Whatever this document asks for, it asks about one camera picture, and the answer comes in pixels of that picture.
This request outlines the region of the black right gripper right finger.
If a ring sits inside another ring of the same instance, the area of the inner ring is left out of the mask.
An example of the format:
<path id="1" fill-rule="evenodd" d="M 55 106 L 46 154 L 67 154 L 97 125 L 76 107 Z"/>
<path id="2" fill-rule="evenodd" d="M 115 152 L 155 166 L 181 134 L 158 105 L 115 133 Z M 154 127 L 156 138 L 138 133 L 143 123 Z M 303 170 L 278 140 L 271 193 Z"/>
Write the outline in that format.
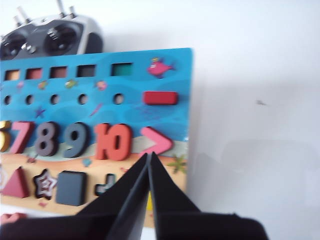
<path id="1" fill-rule="evenodd" d="M 153 152 L 148 165 L 153 216 L 158 240 L 195 240 L 193 214 L 200 209 L 174 183 Z"/>

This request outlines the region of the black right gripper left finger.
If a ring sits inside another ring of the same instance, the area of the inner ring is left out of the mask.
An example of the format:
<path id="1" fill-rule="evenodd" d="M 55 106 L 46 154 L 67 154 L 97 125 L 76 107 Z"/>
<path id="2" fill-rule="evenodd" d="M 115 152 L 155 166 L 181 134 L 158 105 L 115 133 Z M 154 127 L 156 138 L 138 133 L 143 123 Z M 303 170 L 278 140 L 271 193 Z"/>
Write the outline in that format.
<path id="1" fill-rule="evenodd" d="M 149 192 L 148 155 L 139 160 L 105 193 L 77 215 L 82 240 L 139 240 Z"/>

